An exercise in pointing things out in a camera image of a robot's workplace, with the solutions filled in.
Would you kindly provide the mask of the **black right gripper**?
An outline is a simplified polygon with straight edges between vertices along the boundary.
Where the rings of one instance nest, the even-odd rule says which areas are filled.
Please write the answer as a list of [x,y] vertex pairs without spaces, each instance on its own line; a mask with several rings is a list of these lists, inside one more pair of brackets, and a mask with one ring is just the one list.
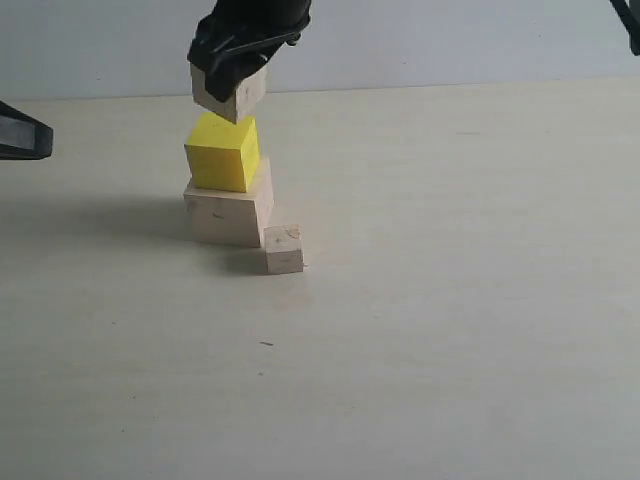
[[309,15],[310,0],[220,0],[197,25],[187,59],[205,70],[205,89],[216,100],[229,99],[241,81],[263,68],[300,33],[277,32]]

